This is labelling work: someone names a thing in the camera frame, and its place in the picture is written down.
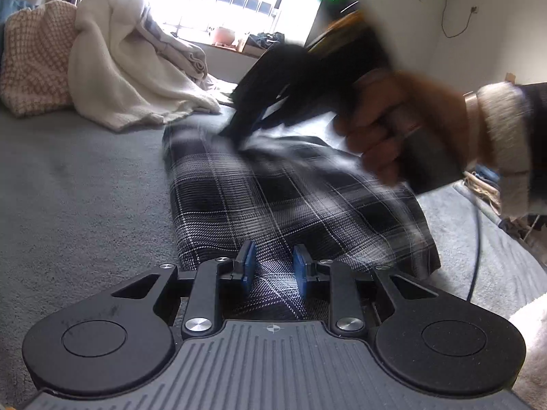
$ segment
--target ribbed gray panel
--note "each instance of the ribbed gray panel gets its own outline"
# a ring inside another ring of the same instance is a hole
[[[524,410],[511,392],[449,400],[391,378],[360,341],[319,322],[227,321],[216,336],[186,341],[158,378],[97,401],[39,394],[27,410]]]

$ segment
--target human hand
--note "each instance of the human hand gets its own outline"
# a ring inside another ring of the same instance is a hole
[[[475,159],[487,164],[491,160],[490,141],[480,110],[477,120],[482,146],[477,155],[470,155],[469,116],[463,95],[406,72],[389,74],[374,81],[367,81],[365,77],[357,85],[359,96],[354,115],[349,119],[337,116],[334,129],[346,137],[350,151],[362,154],[365,170],[375,173],[382,183],[394,185],[400,180],[397,157],[401,143],[378,119],[400,104],[408,105],[418,114],[422,127],[429,128],[442,139],[462,168]]]

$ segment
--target fleece cuff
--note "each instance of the fleece cuff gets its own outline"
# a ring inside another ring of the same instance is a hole
[[[506,82],[482,87],[477,97],[501,177],[502,215],[524,216],[529,211],[531,167],[524,97],[518,88]]]

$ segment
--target black cable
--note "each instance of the black cable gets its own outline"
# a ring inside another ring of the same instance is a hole
[[[481,241],[482,241],[482,228],[480,220],[480,208],[479,202],[475,195],[473,195],[473,205],[475,206],[475,226],[477,229],[477,256],[475,257],[475,270],[473,271],[473,278],[471,279],[471,286],[469,287],[469,293],[467,294],[467,302],[471,302],[473,292],[475,291],[475,285],[477,284],[477,277],[479,276],[479,264],[481,254]]]
[[[467,28],[469,27],[469,22],[471,20],[471,15],[473,15],[474,13],[476,13],[477,11],[477,8],[475,6],[473,6],[471,8],[471,10],[469,11],[469,17],[467,18],[467,24],[466,24],[466,27],[463,28],[463,31],[459,32],[458,34],[456,35],[448,35],[446,33],[446,31],[444,30],[444,13],[446,12],[446,6],[448,4],[448,0],[445,0],[445,7],[444,9],[442,10],[442,19],[441,19],[441,29],[442,29],[442,33],[445,34],[445,37],[447,37],[448,39],[453,39],[454,37],[457,37],[459,35],[462,35],[466,30]]]

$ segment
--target black and white plaid cloth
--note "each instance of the black and white plaid cloth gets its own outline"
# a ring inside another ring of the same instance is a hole
[[[355,156],[317,138],[260,137],[243,151],[205,129],[170,124],[163,136],[178,255],[184,270],[257,243],[250,297],[234,315],[252,319],[324,316],[304,305],[292,250],[339,259],[355,270],[397,265],[418,278],[439,268],[426,219],[403,185],[382,186]]]

